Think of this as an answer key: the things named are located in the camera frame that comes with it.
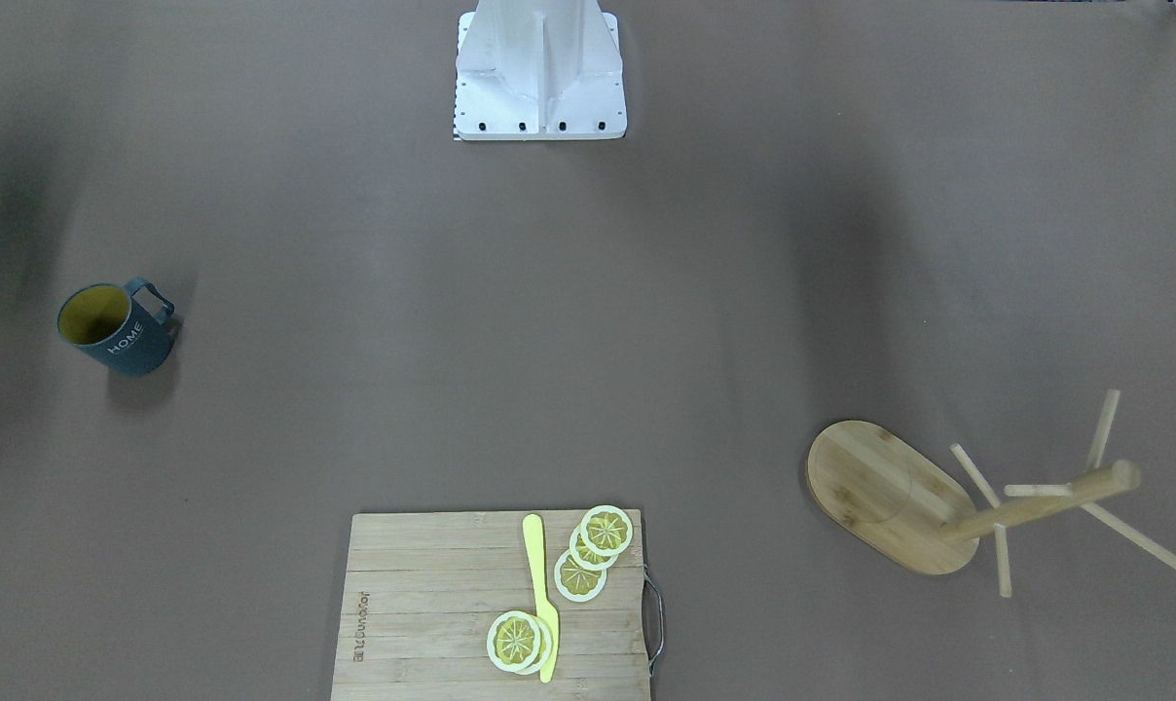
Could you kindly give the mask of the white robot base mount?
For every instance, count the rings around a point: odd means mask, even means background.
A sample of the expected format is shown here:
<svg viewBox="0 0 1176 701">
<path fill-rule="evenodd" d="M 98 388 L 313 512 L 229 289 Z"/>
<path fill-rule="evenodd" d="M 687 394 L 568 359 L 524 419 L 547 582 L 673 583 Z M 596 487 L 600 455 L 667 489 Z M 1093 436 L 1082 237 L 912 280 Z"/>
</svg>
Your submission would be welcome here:
<svg viewBox="0 0 1176 701">
<path fill-rule="evenodd" d="M 597 1 L 481 1 L 457 19 L 452 134 L 619 139 L 628 129 L 619 18 Z"/>
</svg>

